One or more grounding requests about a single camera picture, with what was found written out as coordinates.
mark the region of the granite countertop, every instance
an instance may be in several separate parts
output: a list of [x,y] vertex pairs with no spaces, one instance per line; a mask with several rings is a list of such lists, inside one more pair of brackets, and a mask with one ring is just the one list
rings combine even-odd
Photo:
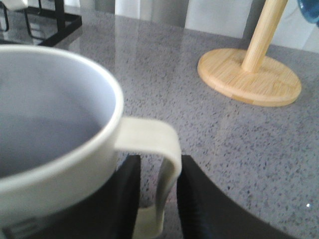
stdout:
[[[289,106],[252,106],[214,91],[196,69],[205,52],[246,49],[247,41],[98,11],[80,14],[83,26],[56,47],[109,69],[124,91],[126,116],[170,123],[182,153],[236,203],[293,236],[319,237],[319,54],[270,46],[267,55],[299,76],[302,92]],[[143,158],[142,206],[153,201],[160,160]],[[160,238],[182,238],[175,188]]]

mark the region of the round wooden base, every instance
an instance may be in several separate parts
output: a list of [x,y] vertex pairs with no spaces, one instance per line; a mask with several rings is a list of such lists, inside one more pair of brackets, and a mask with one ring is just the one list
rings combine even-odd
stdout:
[[202,80],[232,99],[258,106],[285,106],[301,92],[298,76],[287,66],[265,56],[257,73],[244,71],[246,51],[217,49],[205,53],[198,62]]

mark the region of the black object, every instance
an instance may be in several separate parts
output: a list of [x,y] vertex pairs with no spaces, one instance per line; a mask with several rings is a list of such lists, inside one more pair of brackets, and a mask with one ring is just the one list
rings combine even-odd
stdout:
[[[131,239],[139,207],[140,177],[140,156],[128,156],[96,193],[27,239]],[[21,238],[14,227],[4,233],[8,239]]]
[[185,239],[293,239],[235,204],[182,156],[177,203]]
[[[28,7],[27,9],[17,11],[24,14],[26,30],[31,38],[41,40],[38,45],[42,46],[54,46],[62,39],[70,35],[76,29],[82,25],[82,17],[76,14],[70,14],[64,12],[64,0],[55,0],[55,10],[44,9],[41,5],[41,0],[38,0],[38,7]],[[7,9],[3,4],[0,4],[0,8],[3,8],[6,26],[0,31],[9,30],[9,22],[7,20]],[[39,17],[46,17],[56,20],[57,31],[50,37],[38,37],[32,34],[32,29],[29,23],[28,15],[38,15]],[[2,44],[20,44],[21,42],[14,40],[0,39]]]

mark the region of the mug handle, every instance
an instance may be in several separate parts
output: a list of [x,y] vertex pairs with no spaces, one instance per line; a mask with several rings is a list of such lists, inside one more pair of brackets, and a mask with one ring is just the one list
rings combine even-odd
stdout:
[[163,230],[164,206],[181,172],[181,149],[176,131],[154,119],[121,118],[115,150],[155,153],[164,156],[159,171],[155,203],[139,208],[133,239],[152,239]]
[[28,0],[1,0],[9,10],[21,10],[28,7]]

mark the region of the white cup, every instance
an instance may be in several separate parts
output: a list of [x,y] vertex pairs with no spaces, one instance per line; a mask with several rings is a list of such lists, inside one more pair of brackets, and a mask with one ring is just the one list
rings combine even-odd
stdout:
[[125,150],[164,156],[155,204],[139,209],[134,229],[134,238],[158,236],[181,171],[175,130],[158,120],[123,117],[113,75],[82,56],[3,45],[0,62],[0,234],[94,193],[115,171],[116,152]]
[[1,0],[9,10],[21,10],[28,7],[28,0]]

